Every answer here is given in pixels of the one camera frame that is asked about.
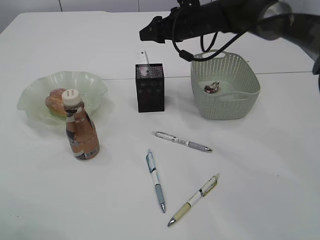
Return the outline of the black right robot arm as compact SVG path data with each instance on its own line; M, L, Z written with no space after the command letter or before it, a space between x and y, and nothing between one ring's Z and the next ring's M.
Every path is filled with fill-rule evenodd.
M299 46L314 62L312 73L320 73L320 17L294 13L287 3L278 0L215 0L201 5L198 0L180 0L167 17L156 16L140 30L141 41L159 44L172 42L180 58L200 61L190 52L179 49L178 42L207 34L234 33L235 36L216 53L222 53L245 33L273 41L283 38Z

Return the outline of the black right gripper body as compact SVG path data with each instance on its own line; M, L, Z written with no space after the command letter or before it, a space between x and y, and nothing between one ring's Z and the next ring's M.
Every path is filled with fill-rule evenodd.
M218 0L201 5L198 0L180 0L167 17L155 16L139 31L141 41L164 44L225 31L225 15Z

